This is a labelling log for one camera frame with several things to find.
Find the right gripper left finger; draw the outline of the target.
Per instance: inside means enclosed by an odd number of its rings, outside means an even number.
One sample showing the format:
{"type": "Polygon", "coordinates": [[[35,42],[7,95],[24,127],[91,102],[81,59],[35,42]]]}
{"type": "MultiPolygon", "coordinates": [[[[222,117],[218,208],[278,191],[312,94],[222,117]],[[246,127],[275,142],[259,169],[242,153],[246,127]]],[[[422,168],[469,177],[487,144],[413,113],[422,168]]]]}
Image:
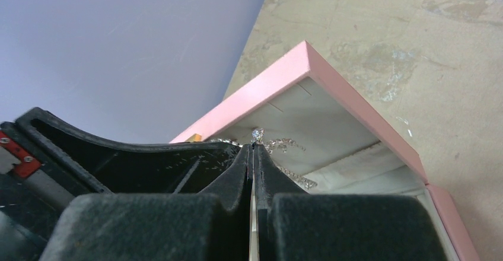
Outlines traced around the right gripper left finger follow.
{"type": "Polygon", "coordinates": [[[41,260],[247,260],[251,151],[199,193],[75,198],[41,260]]]}

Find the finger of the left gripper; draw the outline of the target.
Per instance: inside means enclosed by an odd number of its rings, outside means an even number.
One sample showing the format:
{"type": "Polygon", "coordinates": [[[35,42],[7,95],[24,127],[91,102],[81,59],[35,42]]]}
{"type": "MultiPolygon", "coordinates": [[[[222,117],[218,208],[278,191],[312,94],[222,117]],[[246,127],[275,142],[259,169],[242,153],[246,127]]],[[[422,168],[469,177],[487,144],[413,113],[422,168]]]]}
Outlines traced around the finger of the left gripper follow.
{"type": "Polygon", "coordinates": [[[127,144],[80,130],[33,108],[15,127],[42,155],[42,168],[74,195],[198,193],[234,161],[240,147],[225,142],[127,144]]]}

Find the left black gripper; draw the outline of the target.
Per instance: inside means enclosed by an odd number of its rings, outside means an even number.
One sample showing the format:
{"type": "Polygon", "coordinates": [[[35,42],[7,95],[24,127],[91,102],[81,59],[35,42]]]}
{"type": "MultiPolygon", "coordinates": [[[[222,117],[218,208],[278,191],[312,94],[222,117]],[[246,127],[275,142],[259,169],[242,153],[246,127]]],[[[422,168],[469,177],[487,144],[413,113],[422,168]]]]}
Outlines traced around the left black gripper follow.
{"type": "Polygon", "coordinates": [[[1,123],[1,260],[38,260],[64,209],[91,191],[14,123],[1,123]]]}

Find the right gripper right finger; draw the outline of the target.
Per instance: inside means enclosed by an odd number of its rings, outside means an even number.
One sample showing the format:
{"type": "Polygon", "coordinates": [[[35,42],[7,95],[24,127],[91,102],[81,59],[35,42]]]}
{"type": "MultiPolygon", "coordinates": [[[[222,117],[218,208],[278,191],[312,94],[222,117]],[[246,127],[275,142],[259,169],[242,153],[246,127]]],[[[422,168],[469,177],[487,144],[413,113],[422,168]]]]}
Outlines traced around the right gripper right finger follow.
{"type": "Polygon", "coordinates": [[[397,195],[310,195],[253,147],[259,260],[446,260],[428,211],[397,195]]]}

